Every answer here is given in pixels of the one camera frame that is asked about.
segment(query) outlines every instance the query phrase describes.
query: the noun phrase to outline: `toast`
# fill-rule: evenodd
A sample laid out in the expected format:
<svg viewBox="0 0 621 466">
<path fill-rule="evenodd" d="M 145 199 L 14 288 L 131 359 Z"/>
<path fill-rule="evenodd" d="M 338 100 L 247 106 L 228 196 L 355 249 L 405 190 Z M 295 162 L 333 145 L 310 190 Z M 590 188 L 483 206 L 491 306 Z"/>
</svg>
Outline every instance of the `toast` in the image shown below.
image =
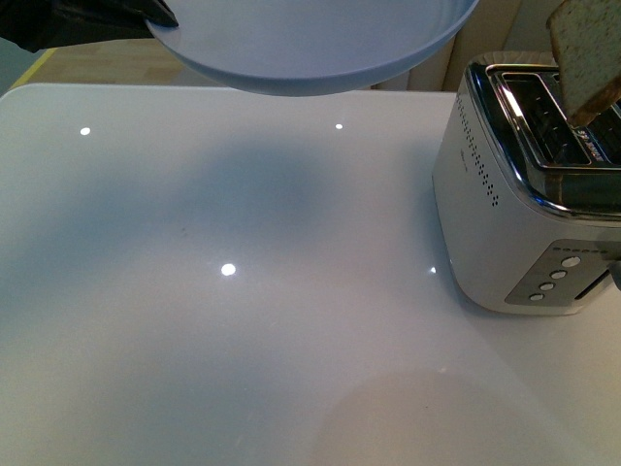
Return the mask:
<svg viewBox="0 0 621 466">
<path fill-rule="evenodd" d="M 621 98 L 621 0 L 565 0 L 546 25 L 568 123 L 587 125 Z"/>
</svg>

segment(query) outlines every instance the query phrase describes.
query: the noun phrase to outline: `white plate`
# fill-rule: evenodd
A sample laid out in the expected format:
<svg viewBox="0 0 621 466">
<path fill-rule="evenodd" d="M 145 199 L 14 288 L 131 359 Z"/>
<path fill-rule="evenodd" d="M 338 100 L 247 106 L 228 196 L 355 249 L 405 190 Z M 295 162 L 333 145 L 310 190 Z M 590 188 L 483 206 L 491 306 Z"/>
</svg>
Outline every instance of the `white plate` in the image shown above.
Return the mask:
<svg viewBox="0 0 621 466">
<path fill-rule="evenodd" d="M 318 95 L 380 83 L 455 35 L 478 0 L 167 0 L 180 26 L 149 24 L 185 65 L 220 83 Z"/>
</svg>

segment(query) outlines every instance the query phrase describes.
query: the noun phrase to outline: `toaster vent holes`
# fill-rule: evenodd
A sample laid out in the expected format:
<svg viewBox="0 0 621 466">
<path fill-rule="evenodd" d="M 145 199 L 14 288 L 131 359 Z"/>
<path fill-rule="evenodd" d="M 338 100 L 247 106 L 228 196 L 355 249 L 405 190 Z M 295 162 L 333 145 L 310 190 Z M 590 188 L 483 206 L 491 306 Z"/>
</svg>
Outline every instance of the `toaster vent holes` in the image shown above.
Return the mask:
<svg viewBox="0 0 621 466">
<path fill-rule="evenodd" d="M 474 141 L 473 129 L 468 124 L 468 119 L 466 118 L 466 107 L 464 106 L 464 101 L 461 96 L 457 97 L 457 109 L 459 110 L 462 129 L 468 143 L 470 159 L 474 162 L 476 172 L 481 179 L 481 185 L 483 186 L 483 189 L 485 189 L 485 194 L 490 199 L 492 207 L 496 207 L 498 206 L 498 195 L 494 192 L 494 184 L 490 182 L 489 174 L 485 170 L 485 163 L 481 161 L 481 154 L 478 153 L 478 146 Z"/>
<path fill-rule="evenodd" d="M 607 250 L 581 250 L 579 248 L 558 248 L 555 247 L 552 250 L 554 251 L 559 251 L 561 250 L 562 252 L 582 252 L 583 254 L 601 254 L 601 255 L 606 255 L 608 254 Z"/>
</svg>

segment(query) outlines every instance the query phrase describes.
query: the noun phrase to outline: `toaster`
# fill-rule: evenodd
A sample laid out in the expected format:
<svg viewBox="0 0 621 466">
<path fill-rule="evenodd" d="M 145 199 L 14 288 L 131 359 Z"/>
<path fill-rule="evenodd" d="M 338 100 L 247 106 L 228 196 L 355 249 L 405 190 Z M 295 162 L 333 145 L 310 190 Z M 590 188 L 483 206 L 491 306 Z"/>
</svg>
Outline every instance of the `toaster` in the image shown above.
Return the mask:
<svg viewBox="0 0 621 466">
<path fill-rule="evenodd" d="M 575 314 L 621 287 L 621 107 L 571 127 L 552 59 L 498 55 L 467 66 L 434 165 L 452 273 L 488 310 Z"/>
</svg>

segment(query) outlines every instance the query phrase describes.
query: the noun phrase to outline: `kitchen counter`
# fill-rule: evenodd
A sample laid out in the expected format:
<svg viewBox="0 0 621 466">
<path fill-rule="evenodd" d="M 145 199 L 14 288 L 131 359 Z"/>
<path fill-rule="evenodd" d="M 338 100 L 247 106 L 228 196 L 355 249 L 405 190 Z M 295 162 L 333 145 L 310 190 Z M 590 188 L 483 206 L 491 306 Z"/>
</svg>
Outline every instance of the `kitchen counter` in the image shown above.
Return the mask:
<svg viewBox="0 0 621 466">
<path fill-rule="evenodd" d="M 619 292 L 506 316 L 452 279 L 453 100 L 4 96 L 3 464 L 618 465 Z"/>
</svg>

